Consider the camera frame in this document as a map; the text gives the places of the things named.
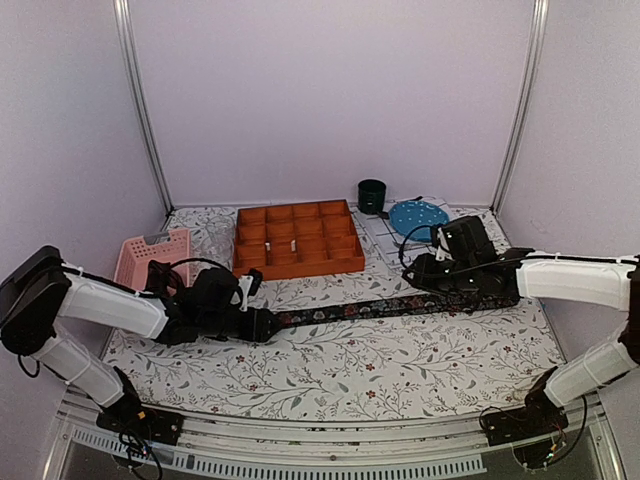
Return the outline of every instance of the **floral pattern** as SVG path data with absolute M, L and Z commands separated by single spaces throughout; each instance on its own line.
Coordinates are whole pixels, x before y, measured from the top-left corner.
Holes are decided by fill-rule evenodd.
M 490 212 L 456 213 L 479 215 L 497 249 L 508 247 Z M 181 209 L 170 227 L 192 230 L 195 255 L 229 264 L 235 214 L 232 207 Z M 265 282 L 254 305 L 282 311 L 419 293 L 387 268 L 356 226 L 367 256 L 364 272 Z M 521 300 L 491 311 L 297 327 L 264 345 L 200 339 L 166 347 L 116 330 L 105 361 L 123 369 L 152 404 L 221 415 L 357 421 L 515 405 L 562 358 L 537 303 Z

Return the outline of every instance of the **orange organizer tray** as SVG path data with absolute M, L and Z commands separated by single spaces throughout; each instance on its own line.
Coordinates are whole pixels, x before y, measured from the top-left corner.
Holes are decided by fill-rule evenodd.
M 364 270 L 345 200 L 238 210 L 233 273 L 282 280 Z

